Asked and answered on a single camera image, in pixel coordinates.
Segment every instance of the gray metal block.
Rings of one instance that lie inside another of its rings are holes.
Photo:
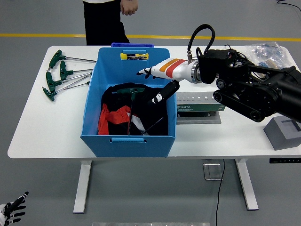
[[[275,150],[301,144],[301,123],[285,116],[273,117],[263,129]]]

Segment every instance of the red cloth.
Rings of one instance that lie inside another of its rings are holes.
[[[98,135],[109,134],[108,121],[113,124],[129,122],[130,117],[127,113],[130,113],[130,109],[131,108],[128,106],[123,106],[115,112],[110,112],[108,110],[108,106],[106,104],[103,104],[103,109],[98,121]]]

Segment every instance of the person's hand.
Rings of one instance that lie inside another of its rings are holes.
[[[132,15],[138,10],[138,0],[121,0],[120,9],[123,15]]]
[[[25,198],[28,195],[28,192],[25,192],[14,202],[9,202],[7,204],[0,205],[0,226],[8,226],[15,222],[20,221],[20,217],[25,214],[25,212],[21,213],[13,213],[16,210],[23,210],[26,206],[19,206],[21,203],[25,202]]]

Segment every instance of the black robot arm segment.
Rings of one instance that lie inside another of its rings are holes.
[[[252,73],[266,74],[266,79]],[[216,84],[215,100],[253,121],[278,112],[301,122],[301,73],[294,66],[278,70],[247,61],[220,72]]]

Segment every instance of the gray floor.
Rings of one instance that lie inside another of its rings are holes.
[[[287,2],[301,7],[298,0]],[[140,0],[138,12],[122,20],[127,34],[190,36],[196,27],[207,23],[217,36],[301,37],[301,12],[277,5],[276,0]],[[82,2],[0,0],[0,33],[84,34]],[[210,34],[203,31],[199,35]],[[188,40],[176,39],[131,42],[188,44]],[[207,43],[194,41],[194,45]],[[254,43],[258,42],[217,40],[214,45]],[[301,43],[278,43],[288,48],[301,68]],[[202,163],[206,160],[95,162],[86,213],[74,215],[79,161],[12,160],[7,156],[46,50],[53,45],[85,44],[84,38],[0,37],[0,203],[13,201],[28,190],[26,215],[17,224],[24,226],[90,226],[93,222],[215,225],[219,182],[204,180]],[[226,160],[218,225],[300,225],[301,165],[269,164],[268,159],[250,159],[247,165],[260,210],[246,210],[234,160]]]

